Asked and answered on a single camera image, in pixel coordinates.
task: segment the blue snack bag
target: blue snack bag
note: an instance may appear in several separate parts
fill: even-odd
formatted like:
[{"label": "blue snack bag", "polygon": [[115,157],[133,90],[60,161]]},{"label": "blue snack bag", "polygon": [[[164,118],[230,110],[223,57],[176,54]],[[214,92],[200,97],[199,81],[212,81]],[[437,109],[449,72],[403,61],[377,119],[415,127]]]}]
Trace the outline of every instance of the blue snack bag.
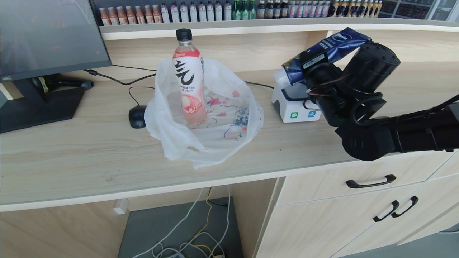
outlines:
[{"label": "blue snack bag", "polygon": [[[303,52],[310,53],[326,51],[328,61],[330,63],[334,63],[347,56],[349,53],[363,45],[369,39],[371,38],[351,28],[345,28],[336,34],[321,40]],[[285,71],[291,85],[303,80],[303,73],[300,64],[300,54],[282,64],[282,68]]]}]

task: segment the drawer handle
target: drawer handle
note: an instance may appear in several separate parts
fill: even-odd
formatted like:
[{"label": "drawer handle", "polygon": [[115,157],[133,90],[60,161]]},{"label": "drawer handle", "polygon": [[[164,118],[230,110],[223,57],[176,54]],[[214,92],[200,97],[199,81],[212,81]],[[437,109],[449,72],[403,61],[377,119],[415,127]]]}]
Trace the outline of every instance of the drawer handle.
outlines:
[{"label": "drawer handle", "polygon": [[354,180],[348,180],[346,181],[346,185],[349,186],[349,188],[364,188],[364,187],[372,187],[372,186],[378,186],[378,185],[387,185],[395,181],[395,179],[397,179],[393,174],[389,174],[385,176],[385,178],[387,179],[386,182],[369,184],[369,185],[359,185]]},{"label": "drawer handle", "polygon": [[410,200],[411,200],[411,206],[408,207],[408,209],[406,209],[404,212],[402,212],[402,213],[400,213],[400,214],[392,213],[391,216],[392,216],[393,218],[398,218],[398,217],[402,216],[403,214],[405,214],[405,212],[409,211],[409,209],[411,209],[414,205],[416,205],[416,204],[418,203],[419,198],[416,197],[416,196],[413,196],[413,197],[410,198]]},{"label": "drawer handle", "polygon": [[393,202],[392,202],[392,210],[389,211],[388,214],[386,214],[386,215],[385,215],[384,217],[382,217],[381,219],[378,218],[378,216],[376,216],[376,217],[373,218],[373,220],[374,220],[375,222],[380,222],[380,221],[382,221],[383,219],[389,217],[389,215],[391,215],[396,209],[398,209],[398,206],[399,206],[399,205],[400,205],[399,202],[393,201]]}]

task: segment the monitor screen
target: monitor screen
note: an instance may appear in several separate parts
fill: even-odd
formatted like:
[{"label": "monitor screen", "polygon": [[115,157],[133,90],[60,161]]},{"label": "monitor screen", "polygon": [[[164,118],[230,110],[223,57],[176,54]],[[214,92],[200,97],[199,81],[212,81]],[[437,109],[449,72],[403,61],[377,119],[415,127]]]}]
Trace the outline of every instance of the monitor screen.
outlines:
[{"label": "monitor screen", "polygon": [[89,0],[0,0],[0,81],[110,65]]}]

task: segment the computer mouse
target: computer mouse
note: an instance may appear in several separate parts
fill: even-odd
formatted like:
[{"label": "computer mouse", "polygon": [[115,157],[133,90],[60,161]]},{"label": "computer mouse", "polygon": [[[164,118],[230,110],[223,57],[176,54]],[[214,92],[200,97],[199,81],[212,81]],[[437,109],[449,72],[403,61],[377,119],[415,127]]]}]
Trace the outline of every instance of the computer mouse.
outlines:
[{"label": "computer mouse", "polygon": [[145,127],[145,114],[146,106],[138,105],[129,110],[129,123],[131,124],[132,128],[144,128]]}]

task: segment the plastic bag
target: plastic bag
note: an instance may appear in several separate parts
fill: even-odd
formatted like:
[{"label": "plastic bag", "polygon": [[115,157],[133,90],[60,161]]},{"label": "plastic bag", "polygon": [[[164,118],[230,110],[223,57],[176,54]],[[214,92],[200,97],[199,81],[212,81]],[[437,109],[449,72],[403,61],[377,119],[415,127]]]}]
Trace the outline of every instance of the plastic bag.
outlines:
[{"label": "plastic bag", "polygon": [[207,119],[187,124],[172,59],[161,60],[155,96],[145,110],[146,128],[164,156],[185,159],[195,169],[219,164],[250,142],[263,126],[263,109],[247,84],[220,62],[204,59]]}]

